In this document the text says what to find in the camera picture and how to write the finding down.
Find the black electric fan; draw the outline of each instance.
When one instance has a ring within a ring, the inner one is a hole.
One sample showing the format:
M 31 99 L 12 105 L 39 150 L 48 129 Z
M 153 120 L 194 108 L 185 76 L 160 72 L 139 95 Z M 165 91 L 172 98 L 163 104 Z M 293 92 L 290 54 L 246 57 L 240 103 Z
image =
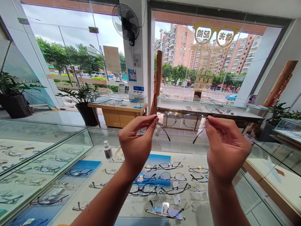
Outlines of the black electric fan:
M 112 20 L 120 36 L 129 40 L 129 44 L 134 46 L 140 28 L 138 18 L 133 10 L 124 4 L 116 5 L 112 12 Z

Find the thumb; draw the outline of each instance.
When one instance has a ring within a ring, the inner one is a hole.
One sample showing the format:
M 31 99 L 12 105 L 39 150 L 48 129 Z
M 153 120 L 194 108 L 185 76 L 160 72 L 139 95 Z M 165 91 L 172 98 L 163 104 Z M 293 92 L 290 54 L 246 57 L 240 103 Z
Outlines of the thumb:
M 216 129 L 210 124 L 210 121 L 207 120 L 207 125 L 206 125 L 206 133 L 208 136 L 208 140 L 209 140 L 209 145 L 210 145 L 210 149 L 219 149 L 221 146 L 221 140 L 219 138 L 219 135 L 216 131 Z
M 155 118 L 152 122 L 150 122 L 149 127 L 147 128 L 144 136 L 146 136 L 148 139 L 153 138 L 153 134 L 157 125 L 158 118 Z

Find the high-rise building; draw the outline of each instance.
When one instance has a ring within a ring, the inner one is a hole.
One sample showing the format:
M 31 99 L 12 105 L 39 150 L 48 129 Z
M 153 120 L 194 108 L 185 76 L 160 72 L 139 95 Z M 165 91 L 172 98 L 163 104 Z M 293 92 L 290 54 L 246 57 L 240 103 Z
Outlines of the high-rise building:
M 169 32 L 160 30 L 160 39 L 155 41 L 155 52 L 158 50 L 163 52 L 163 63 L 187 66 L 192 34 L 187 25 L 171 24 Z

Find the car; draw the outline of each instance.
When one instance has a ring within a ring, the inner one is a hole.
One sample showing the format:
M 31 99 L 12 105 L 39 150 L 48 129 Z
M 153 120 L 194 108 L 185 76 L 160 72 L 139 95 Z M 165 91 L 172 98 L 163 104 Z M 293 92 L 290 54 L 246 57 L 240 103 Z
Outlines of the car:
M 236 100 L 236 97 L 237 97 L 237 94 L 232 94 L 232 95 L 226 96 L 225 98 L 226 98 L 227 100 Z

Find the eyeglasses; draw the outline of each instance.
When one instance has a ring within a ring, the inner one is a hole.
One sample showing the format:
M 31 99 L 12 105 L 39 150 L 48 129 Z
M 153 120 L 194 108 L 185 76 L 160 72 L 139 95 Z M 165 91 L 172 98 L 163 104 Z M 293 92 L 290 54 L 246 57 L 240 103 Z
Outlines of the eyeglasses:
M 192 173 L 208 173 L 209 172 L 209 168 L 207 166 L 198 166 L 197 168 L 191 168 L 189 167 L 189 172 Z
M 13 179 L 18 178 L 17 175 L 9 175 L 3 179 L 0 180 L 0 184 L 8 184 L 9 182 L 11 182 Z
M 58 202 L 62 202 L 64 198 L 69 195 L 55 195 L 55 196 L 41 196 L 36 200 L 31 201 L 29 204 L 39 204 L 39 205 L 52 205 Z
M 92 169 L 79 169 L 79 168 L 74 168 L 66 172 L 66 175 L 70 176 L 87 176 L 88 173 L 92 171 Z
M 133 196 L 149 196 L 149 195 L 156 195 L 157 194 L 157 186 L 152 183 L 147 183 L 147 184 L 138 184 L 138 183 L 133 183 L 130 194 Z
M 74 184 L 73 183 L 65 182 L 65 181 L 63 181 L 63 182 L 60 182 L 60 181 L 55 182 L 55 183 L 52 184 L 52 186 L 57 187 L 57 188 L 64 188 L 64 189 L 72 189 L 72 188 L 74 188 Z
M 24 179 L 15 180 L 15 183 L 20 185 L 40 186 L 44 181 L 46 181 L 46 178 L 44 177 L 25 177 Z
M 159 164 L 158 168 L 159 170 L 174 170 L 177 168 L 182 168 L 183 165 L 181 162 L 172 162 L 172 163 L 161 163 Z
M 57 162 L 70 162 L 73 158 L 56 155 L 55 157 L 50 157 L 49 159 Z
M 3 151 L 2 153 L 11 157 L 22 156 L 25 154 L 24 152 L 17 152 L 17 151 Z
M 191 181 L 196 180 L 196 181 L 199 181 L 199 182 L 202 182 L 202 183 L 208 183 L 208 178 L 209 178 L 208 175 L 205 175 L 205 177 L 203 177 L 199 173 L 193 173 L 193 174 L 190 174 L 190 175 L 192 176 Z
M 44 165 L 41 165 L 41 166 L 35 166 L 34 169 L 36 171 L 40 171 L 40 172 L 44 172 L 44 173 L 49 173 L 49 172 L 57 172 L 61 167 L 60 166 L 57 166 L 57 165 L 48 165 L 48 166 L 44 166 Z
M 176 220 L 185 220 L 185 217 L 183 217 L 184 209 L 175 204 L 169 205 L 168 202 L 150 200 L 150 205 L 145 211 L 147 213 L 155 214 L 161 217 L 172 218 Z
M 77 203 L 77 207 L 73 207 L 72 210 L 74 211 L 83 211 L 87 206 L 89 205 L 89 202 L 80 202 Z
M 195 193 L 204 194 L 204 195 L 208 194 L 208 184 L 196 182 L 192 187 L 194 188 Z
M 137 182 L 148 182 L 148 181 L 154 181 L 156 179 L 156 174 L 150 174 L 149 172 L 141 173 L 136 177 Z
M 104 187 L 106 184 L 107 184 L 107 183 L 105 183 L 105 184 L 100 183 L 99 185 L 95 185 L 95 183 L 92 181 L 92 184 L 90 184 L 89 187 L 90 187 L 90 188 L 103 189 L 103 187 Z
M 10 190 L 0 191 L 0 203 L 15 204 L 23 196 L 23 192 L 12 193 Z
M 122 158 L 122 159 L 110 159 L 109 162 L 111 162 L 111 163 L 123 163 L 124 158 Z
M 199 114 L 186 114 L 184 116 L 177 116 L 176 114 L 173 113 L 161 113 L 158 114 L 156 117 L 159 118 L 157 121 L 157 125 L 163 129 L 163 131 L 166 133 L 168 140 L 170 141 L 170 138 L 165 131 L 163 127 L 170 127 L 175 125 L 177 122 L 177 118 L 181 117 L 183 118 L 183 124 L 188 127 L 188 128 L 193 128 L 193 129 L 203 129 L 207 125 L 207 120 L 203 115 Z M 196 136 L 196 138 L 193 141 L 193 144 L 195 143 L 197 137 L 201 134 L 201 132 Z
M 103 169 L 101 172 L 106 174 L 116 174 L 116 169 Z
M 184 191 L 186 191 L 189 188 L 191 188 L 191 185 L 189 185 L 186 182 L 180 182 L 180 183 L 178 183 L 177 187 L 173 187 L 172 185 L 161 187 L 161 191 L 159 192 L 159 194 L 176 195 L 176 194 L 183 193 Z
M 161 180 L 177 180 L 177 181 L 185 181 L 185 180 L 187 180 L 185 178 L 185 176 L 183 174 L 181 174 L 181 173 L 176 173 L 175 177 L 171 177 L 170 173 L 168 173 L 168 172 L 162 173 L 158 177 L 158 179 L 161 179 Z

